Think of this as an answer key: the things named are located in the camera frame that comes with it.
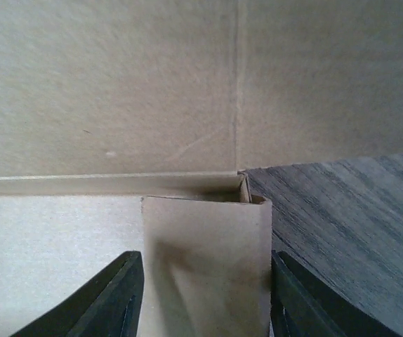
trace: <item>gray wood grain surface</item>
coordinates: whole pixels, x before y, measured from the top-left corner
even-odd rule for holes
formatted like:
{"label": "gray wood grain surface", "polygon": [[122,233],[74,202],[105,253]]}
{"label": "gray wood grain surface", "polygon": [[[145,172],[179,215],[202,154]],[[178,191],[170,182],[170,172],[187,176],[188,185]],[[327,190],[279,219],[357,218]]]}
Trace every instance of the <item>gray wood grain surface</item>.
{"label": "gray wood grain surface", "polygon": [[248,171],[273,247],[403,335],[403,154]]}

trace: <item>white cardboard surface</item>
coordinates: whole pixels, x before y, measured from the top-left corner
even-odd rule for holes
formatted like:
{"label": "white cardboard surface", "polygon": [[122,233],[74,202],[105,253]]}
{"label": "white cardboard surface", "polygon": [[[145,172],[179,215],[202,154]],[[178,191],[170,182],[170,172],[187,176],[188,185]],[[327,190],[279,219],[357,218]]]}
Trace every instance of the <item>white cardboard surface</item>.
{"label": "white cardboard surface", "polygon": [[140,197],[0,197],[0,337],[126,250],[143,251]]}

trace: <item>cardboard flap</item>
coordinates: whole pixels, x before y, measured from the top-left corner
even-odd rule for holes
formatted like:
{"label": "cardboard flap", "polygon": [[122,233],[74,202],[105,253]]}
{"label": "cardboard flap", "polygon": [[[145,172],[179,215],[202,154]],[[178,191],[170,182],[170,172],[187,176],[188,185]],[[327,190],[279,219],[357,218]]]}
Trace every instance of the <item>cardboard flap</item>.
{"label": "cardboard flap", "polygon": [[141,336],[265,336],[271,203],[143,200]]}

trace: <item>small white spot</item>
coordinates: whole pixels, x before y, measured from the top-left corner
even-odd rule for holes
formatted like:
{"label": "small white spot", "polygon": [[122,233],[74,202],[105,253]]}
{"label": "small white spot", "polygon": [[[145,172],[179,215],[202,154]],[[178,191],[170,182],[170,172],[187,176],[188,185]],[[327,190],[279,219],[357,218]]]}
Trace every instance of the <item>small white spot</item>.
{"label": "small white spot", "polygon": [[114,158],[117,157],[117,153],[115,151],[108,151],[105,153],[107,158]]}

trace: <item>cardboard edge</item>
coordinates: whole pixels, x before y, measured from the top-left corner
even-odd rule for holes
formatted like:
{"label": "cardboard edge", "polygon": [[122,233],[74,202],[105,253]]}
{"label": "cardboard edge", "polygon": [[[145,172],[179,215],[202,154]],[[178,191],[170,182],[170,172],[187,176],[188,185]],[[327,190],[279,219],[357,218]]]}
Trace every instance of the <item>cardboard edge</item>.
{"label": "cardboard edge", "polygon": [[237,192],[237,172],[0,177],[0,195],[188,195]]}

